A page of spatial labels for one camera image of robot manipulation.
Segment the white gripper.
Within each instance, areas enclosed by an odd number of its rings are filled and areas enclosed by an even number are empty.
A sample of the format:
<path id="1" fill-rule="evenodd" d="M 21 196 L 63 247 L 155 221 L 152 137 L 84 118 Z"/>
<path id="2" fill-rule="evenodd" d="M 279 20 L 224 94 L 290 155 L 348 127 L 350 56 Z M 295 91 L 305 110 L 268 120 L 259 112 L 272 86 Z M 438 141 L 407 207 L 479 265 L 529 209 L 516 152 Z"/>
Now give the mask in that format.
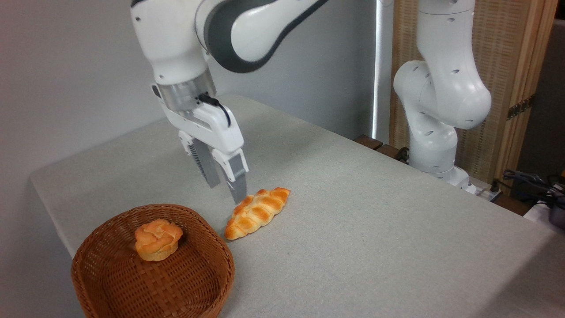
<path id="1" fill-rule="evenodd" d="M 249 167 L 242 150 L 243 135 L 232 111 L 207 91 L 198 92 L 187 84 L 153 84 L 152 89 L 210 189 L 220 184 L 215 160 L 223 170 L 234 203 L 242 202 L 248 195 Z"/>

